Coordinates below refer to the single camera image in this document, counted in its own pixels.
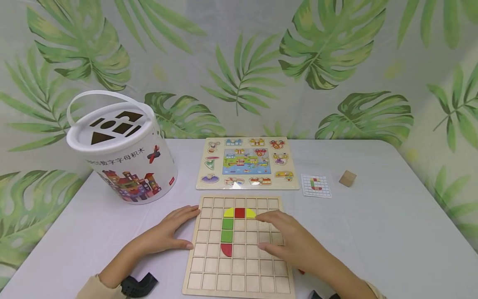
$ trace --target tropical leaf backdrop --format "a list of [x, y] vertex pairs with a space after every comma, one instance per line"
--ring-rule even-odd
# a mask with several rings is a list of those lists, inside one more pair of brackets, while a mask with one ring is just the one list
[[168, 138], [387, 142], [478, 251], [476, 1], [3, 1], [0, 20], [0, 289], [91, 173], [65, 142], [91, 89]]

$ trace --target white table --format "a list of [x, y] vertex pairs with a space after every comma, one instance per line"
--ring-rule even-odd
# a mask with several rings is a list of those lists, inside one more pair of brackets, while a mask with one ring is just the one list
[[[168, 140], [178, 181], [163, 198], [142, 206], [122, 202], [93, 173], [20, 267], [1, 299], [74, 298], [133, 237], [172, 209], [198, 203], [197, 170], [204, 140]], [[478, 298], [478, 255], [391, 145], [366, 140], [291, 140], [300, 174], [326, 174], [333, 199], [304, 197], [301, 190], [237, 191], [282, 196], [284, 209], [324, 246], [388, 298]], [[357, 174], [351, 188], [342, 173]], [[194, 221], [178, 232], [191, 239]], [[151, 256], [134, 271], [159, 284], [149, 298], [181, 294], [187, 251]], [[297, 298], [320, 288], [309, 275], [294, 276]]]

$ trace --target child's left hand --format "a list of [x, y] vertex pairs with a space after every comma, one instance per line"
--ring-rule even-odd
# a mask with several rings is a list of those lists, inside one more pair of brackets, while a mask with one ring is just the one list
[[199, 215], [199, 206], [185, 206], [169, 213], [159, 224], [148, 229], [131, 241], [140, 254], [148, 255], [168, 249], [193, 249], [187, 240], [174, 238], [176, 230], [186, 221]]

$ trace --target bucket handle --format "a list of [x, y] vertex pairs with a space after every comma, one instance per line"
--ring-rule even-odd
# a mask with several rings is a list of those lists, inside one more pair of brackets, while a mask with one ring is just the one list
[[107, 95], [107, 96], [112, 96], [112, 97], [115, 97], [115, 98], [118, 98], [118, 99], [121, 99], [121, 100], [124, 100], [126, 102], [129, 102], [133, 105], [135, 105], [136, 107], [138, 107], [141, 111], [143, 111], [144, 113], [146, 113], [146, 115], [149, 116], [149, 118], [151, 119], [151, 121], [153, 121], [153, 123], [155, 123], [155, 116], [154, 116], [154, 113], [152, 113], [152, 110], [151, 108], [144, 104], [144, 103], [140, 103], [138, 102], [137, 100], [134, 100], [128, 96], [125, 96], [123, 94], [120, 94], [120, 93], [117, 93], [117, 92], [113, 92], [113, 91], [108, 91], [108, 90], [90, 90], [90, 91], [85, 91], [85, 92], [82, 92], [80, 94], [78, 94], [77, 96], [75, 96], [73, 98], [73, 100], [71, 100], [70, 104], [68, 105], [68, 108], [66, 109], [66, 119], [68, 120], [68, 123], [70, 124], [71, 127], [73, 127], [73, 125], [75, 124], [75, 121], [73, 120], [73, 118], [71, 117], [71, 112], [70, 112], [70, 109], [71, 109], [71, 104], [73, 104], [77, 99], [81, 98], [81, 97], [84, 97], [84, 96], [89, 96], [89, 95], [98, 95], [98, 94], [101, 94], [101, 95]]

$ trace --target green square piece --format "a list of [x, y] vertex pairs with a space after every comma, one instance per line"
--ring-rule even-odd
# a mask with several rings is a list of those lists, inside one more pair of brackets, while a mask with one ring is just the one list
[[224, 218], [222, 220], [222, 229], [223, 230], [232, 230], [233, 226], [234, 226], [234, 220], [232, 218], [230, 218], [230, 219]]
[[221, 243], [232, 243], [232, 231], [221, 232]]

